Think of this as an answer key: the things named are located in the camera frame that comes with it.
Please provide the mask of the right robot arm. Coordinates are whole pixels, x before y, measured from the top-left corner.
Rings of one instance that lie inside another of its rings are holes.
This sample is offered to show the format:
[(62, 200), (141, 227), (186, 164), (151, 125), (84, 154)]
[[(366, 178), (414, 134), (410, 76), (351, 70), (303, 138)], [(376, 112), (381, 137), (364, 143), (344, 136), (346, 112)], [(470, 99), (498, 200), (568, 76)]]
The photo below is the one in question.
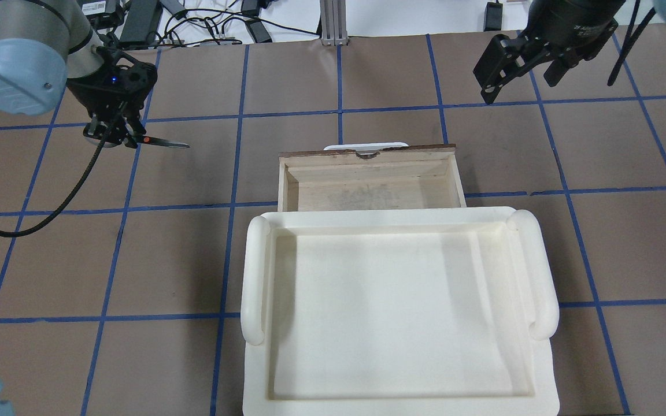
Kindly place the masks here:
[[(527, 26), (511, 39), (496, 34), (489, 41), (473, 74), (484, 103), (491, 105), (502, 88), (539, 64), (548, 63), (544, 79), (554, 87), (581, 61), (590, 61), (612, 37), (618, 22), (616, 13), (622, 1), (533, 1)], [(612, 86), (632, 48), (656, 17), (666, 23), (666, 1), (655, 1), (639, 16), (640, 2), (634, 3), (619, 57), (608, 77)]]

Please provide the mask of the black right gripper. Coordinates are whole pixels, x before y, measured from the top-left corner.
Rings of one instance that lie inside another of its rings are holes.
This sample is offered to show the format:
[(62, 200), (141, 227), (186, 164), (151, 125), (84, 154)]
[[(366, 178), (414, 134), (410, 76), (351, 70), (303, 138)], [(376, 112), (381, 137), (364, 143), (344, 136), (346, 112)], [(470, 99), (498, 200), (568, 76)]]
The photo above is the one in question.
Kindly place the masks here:
[(533, 1), (519, 37), (494, 35), (474, 66), (480, 94), (492, 105), (502, 88), (537, 64), (549, 63), (543, 78), (555, 87), (581, 60), (602, 50), (618, 26), (619, 1)]

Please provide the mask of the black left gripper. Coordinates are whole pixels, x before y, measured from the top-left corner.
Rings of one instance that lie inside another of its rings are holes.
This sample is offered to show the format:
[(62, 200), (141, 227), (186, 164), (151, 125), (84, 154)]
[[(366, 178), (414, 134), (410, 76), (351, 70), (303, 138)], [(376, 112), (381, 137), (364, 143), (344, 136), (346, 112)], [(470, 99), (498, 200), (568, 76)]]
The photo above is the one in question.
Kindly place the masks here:
[[(93, 74), (67, 79), (67, 89), (87, 111), (89, 121), (84, 138), (95, 146), (104, 139), (103, 149), (124, 145), (137, 149), (150, 144), (140, 111), (158, 81), (158, 69), (119, 49), (98, 49), (103, 64)], [(118, 142), (109, 130), (118, 127)]]

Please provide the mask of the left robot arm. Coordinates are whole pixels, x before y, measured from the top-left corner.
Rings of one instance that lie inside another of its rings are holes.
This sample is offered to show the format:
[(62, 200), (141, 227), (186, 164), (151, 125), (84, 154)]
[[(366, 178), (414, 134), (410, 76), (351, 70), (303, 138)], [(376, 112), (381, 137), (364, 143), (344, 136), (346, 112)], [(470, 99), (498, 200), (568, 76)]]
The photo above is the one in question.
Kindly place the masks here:
[(159, 144), (141, 121), (154, 64), (106, 44), (76, 1), (0, 1), (0, 111), (37, 116), (65, 90), (87, 111), (83, 134), (107, 146)]

